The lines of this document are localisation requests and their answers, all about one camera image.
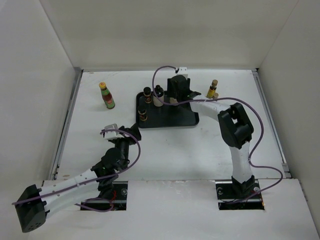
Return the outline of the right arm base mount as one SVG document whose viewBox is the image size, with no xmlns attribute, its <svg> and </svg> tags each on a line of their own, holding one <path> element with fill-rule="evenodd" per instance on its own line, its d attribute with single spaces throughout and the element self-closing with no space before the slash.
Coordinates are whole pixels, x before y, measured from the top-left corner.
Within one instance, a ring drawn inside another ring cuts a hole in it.
<svg viewBox="0 0 320 240">
<path fill-rule="evenodd" d="M 264 210 L 262 195 L 259 193 L 247 200 L 248 196 L 260 190 L 259 182 L 256 181 L 244 195 L 236 193 L 231 181 L 218 181 L 215 183 L 218 208 L 221 211 L 229 210 Z"/>
</svg>

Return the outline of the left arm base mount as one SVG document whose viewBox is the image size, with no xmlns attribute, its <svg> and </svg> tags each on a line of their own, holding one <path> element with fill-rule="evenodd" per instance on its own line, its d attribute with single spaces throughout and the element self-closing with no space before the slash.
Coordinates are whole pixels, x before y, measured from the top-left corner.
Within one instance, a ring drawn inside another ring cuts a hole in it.
<svg viewBox="0 0 320 240">
<path fill-rule="evenodd" d="M 101 196 L 80 203 L 81 211 L 125 211 L 127 209 L 128 182 L 114 181 L 111 190 Z"/>
</svg>

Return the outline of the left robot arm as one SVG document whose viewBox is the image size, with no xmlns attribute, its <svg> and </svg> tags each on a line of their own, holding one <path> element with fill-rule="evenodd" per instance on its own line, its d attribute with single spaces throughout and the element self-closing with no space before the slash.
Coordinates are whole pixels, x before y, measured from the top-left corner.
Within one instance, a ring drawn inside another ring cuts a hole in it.
<svg viewBox="0 0 320 240">
<path fill-rule="evenodd" d="M 134 166 L 129 160 L 131 145 L 142 139 L 138 124 L 131 127 L 106 126 L 100 134 L 114 146 L 85 172 L 46 187 L 28 186 L 13 203 L 21 231 L 29 233 L 48 218 L 71 206 L 91 200 L 106 200 L 112 195 L 114 181 Z"/>
</svg>

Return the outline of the small spice jar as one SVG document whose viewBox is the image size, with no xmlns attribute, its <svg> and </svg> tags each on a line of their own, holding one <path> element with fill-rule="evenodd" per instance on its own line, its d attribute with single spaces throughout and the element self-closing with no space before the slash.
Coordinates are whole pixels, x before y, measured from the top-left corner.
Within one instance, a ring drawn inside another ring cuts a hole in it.
<svg viewBox="0 0 320 240">
<path fill-rule="evenodd" d="M 147 110 L 144 107 L 142 107 L 138 108 L 137 111 L 139 115 L 139 120 L 145 122 L 148 119 Z"/>
<path fill-rule="evenodd" d="M 152 102 L 152 91 L 151 91 L 151 88 L 150 87 L 145 87 L 143 89 L 143 95 L 144 95 L 144 101 L 146 104 L 150 104 Z"/>
</svg>

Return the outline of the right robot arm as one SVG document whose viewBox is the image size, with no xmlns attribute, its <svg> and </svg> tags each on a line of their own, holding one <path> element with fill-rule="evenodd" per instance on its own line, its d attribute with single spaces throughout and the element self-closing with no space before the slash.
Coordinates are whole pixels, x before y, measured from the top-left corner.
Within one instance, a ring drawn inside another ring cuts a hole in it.
<svg viewBox="0 0 320 240">
<path fill-rule="evenodd" d="M 210 117 L 219 123 L 223 141 L 229 146 L 232 159 L 232 192 L 238 198 L 249 195 L 255 177 L 249 164 L 250 141 L 254 127 L 242 104 L 218 103 L 190 90 L 190 79 L 176 75 L 167 80 L 167 95 L 178 103 L 187 101 L 192 112 Z"/>
</svg>

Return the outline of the white powder shaker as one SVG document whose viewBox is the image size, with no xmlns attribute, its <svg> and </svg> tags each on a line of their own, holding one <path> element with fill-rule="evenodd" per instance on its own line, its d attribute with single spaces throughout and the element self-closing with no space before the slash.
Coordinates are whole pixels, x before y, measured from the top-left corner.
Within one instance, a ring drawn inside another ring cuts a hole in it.
<svg viewBox="0 0 320 240">
<path fill-rule="evenodd" d="M 156 85 L 153 91 L 153 104 L 155 107 L 162 107 L 164 104 L 164 89 L 160 85 Z"/>
<path fill-rule="evenodd" d="M 170 104 L 177 104 L 178 101 L 177 101 L 176 98 L 170 97 L 170 98 L 169 98 L 169 103 L 170 103 Z"/>
</svg>

